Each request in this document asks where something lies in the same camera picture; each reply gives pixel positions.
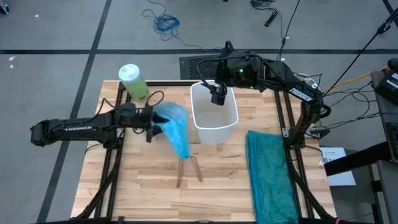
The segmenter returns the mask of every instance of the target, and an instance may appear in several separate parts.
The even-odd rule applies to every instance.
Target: concrete floor
[[[211,49],[231,40],[236,48],[278,49],[280,18],[264,27],[270,16],[267,11],[253,9],[249,1],[229,0],[158,0],[167,6],[181,25],[181,38],[188,44]],[[89,50],[93,45],[106,0],[8,0],[11,14],[0,16],[0,103],[3,128],[0,140],[0,223],[34,223],[42,206],[60,143],[44,148],[30,142],[29,128],[43,120],[68,118],[90,51],[77,54],[37,55],[2,50]],[[390,0],[392,7],[398,0]],[[282,13],[284,30],[294,10],[295,2],[276,1]],[[106,23],[99,40],[99,49],[192,49],[176,39],[160,40],[152,30],[152,19],[143,18],[141,11],[162,9],[146,1],[112,0]],[[290,27],[285,49],[361,49],[380,23],[388,16],[382,0],[302,1]],[[398,28],[380,35],[369,49],[398,49]],[[117,72],[126,63],[140,66],[147,80],[180,78],[178,58],[189,54],[97,54],[84,90],[78,116],[92,116],[103,80],[117,79]],[[276,58],[276,55],[263,55]],[[344,77],[357,77],[386,66],[396,55],[366,54]],[[355,57],[353,54],[283,54],[287,65],[295,72],[314,75],[323,73],[321,88],[328,88]],[[340,90],[360,87],[364,79]],[[325,99],[332,104],[342,96]],[[323,124],[359,116],[366,104],[348,98],[334,106]],[[377,112],[371,104],[371,112]],[[327,146],[361,150],[385,141],[379,118],[347,124],[321,140]],[[47,221],[66,220],[70,216],[75,191],[84,159],[85,142],[71,142],[52,200]],[[357,187],[367,187],[366,182]],[[332,189],[337,214],[350,218],[370,212],[367,201]],[[372,216],[357,221],[371,222]]]

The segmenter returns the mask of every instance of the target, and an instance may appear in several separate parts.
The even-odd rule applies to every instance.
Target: wooden table
[[[118,81],[105,81],[98,103],[102,98],[115,103],[118,85]],[[160,134],[152,143],[146,143],[145,134],[137,135],[132,129],[126,129],[113,219],[124,216],[126,220],[254,221],[245,136],[248,130],[280,134],[274,92],[266,90],[259,93],[235,88],[239,123],[224,144],[204,146],[199,143],[192,119],[190,87],[150,87],[151,92],[156,90],[165,93],[165,101],[183,105],[190,112],[190,154],[198,159],[203,182],[197,180],[192,166],[187,163],[181,187],[176,188],[178,157],[165,136]],[[151,101],[158,99],[159,96],[156,96]],[[300,100],[291,98],[291,105],[297,119],[300,116]],[[284,103],[282,107],[288,124]],[[102,112],[110,109],[104,105]],[[319,147],[316,139],[308,138],[306,144]],[[102,146],[95,146],[86,153],[72,217],[83,211],[98,190],[105,152]],[[326,173],[319,165],[320,153],[305,148],[302,149],[302,157],[309,189],[327,212],[335,216]],[[303,217],[306,217],[303,195],[297,188]],[[108,195],[109,189],[104,196],[102,216],[105,216]]]

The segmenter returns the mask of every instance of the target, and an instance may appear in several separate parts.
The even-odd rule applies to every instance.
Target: paper sheet
[[[346,152],[342,147],[321,147],[323,153],[322,161],[327,163],[335,159],[345,157]],[[332,175],[328,177],[329,186],[354,186],[355,179],[351,171]]]

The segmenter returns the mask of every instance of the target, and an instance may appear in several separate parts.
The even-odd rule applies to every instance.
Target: plastic bottle
[[[130,93],[133,101],[143,101],[149,96],[147,83],[140,75],[137,65],[127,64],[120,68],[119,79]]]

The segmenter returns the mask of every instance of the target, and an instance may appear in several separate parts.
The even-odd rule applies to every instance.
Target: white bucket
[[[228,87],[224,106],[218,106],[211,102],[210,90],[201,85],[201,82],[195,83],[191,86],[191,106],[201,144],[217,145],[229,139],[239,120],[232,88]]]

